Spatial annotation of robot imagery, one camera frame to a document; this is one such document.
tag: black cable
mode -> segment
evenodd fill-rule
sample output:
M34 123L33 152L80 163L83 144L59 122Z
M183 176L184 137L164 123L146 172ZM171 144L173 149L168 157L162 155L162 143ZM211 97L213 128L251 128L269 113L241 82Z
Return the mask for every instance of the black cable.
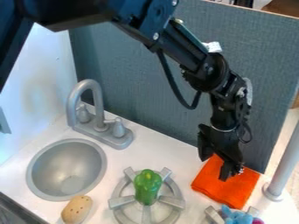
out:
M172 72L170 70L170 67L167 63L167 60L164 56L164 53L162 50L158 50L156 52L156 55L158 56L160 63L163 67L163 70L165 72L166 78L168 80L168 82L170 83L170 87L172 89L172 92L174 93L174 95L177 97L177 100L187 109L195 109L198 106L199 103L199 98L201 96L201 92L198 91L193 99L193 102L191 105L189 105L186 100L184 99L184 97L182 96L181 92L179 91L178 87L177 87L177 83L174 81L173 76L172 76Z

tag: gray fabric wall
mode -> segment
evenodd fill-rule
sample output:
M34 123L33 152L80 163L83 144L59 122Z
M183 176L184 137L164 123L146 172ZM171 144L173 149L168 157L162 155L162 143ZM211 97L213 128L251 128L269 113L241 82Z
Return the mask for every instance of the gray fabric wall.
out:
M247 165L264 172L296 91L299 20L199 0L181 1L176 16L202 41L218 40L232 70L252 80L254 140L241 148ZM202 96L195 111L183 108L156 55L111 24L70 33L78 77L102 85L107 110L197 144L198 124L209 123L211 116L208 95ZM191 99L194 91L181 78L177 64L171 62L171 68Z

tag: silver faucet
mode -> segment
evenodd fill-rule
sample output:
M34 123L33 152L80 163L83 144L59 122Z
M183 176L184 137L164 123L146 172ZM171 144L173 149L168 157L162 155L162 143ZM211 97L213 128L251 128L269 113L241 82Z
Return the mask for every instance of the silver faucet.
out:
M95 115L84 104L77 108L81 95L88 89L93 92ZM74 130L117 150L127 148L133 141L132 131L123 126L120 117L105 120L101 86L95 80L83 80L73 88L66 103L66 117L68 126Z

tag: orange cloth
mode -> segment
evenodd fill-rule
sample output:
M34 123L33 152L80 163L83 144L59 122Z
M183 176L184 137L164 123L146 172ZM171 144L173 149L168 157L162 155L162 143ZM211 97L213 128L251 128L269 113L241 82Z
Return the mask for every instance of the orange cloth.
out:
M250 197L260 174L245 167L243 174L223 182L218 179L222 165L223 161L220 157L212 156L193 180L191 187L212 200L231 208L241 209Z

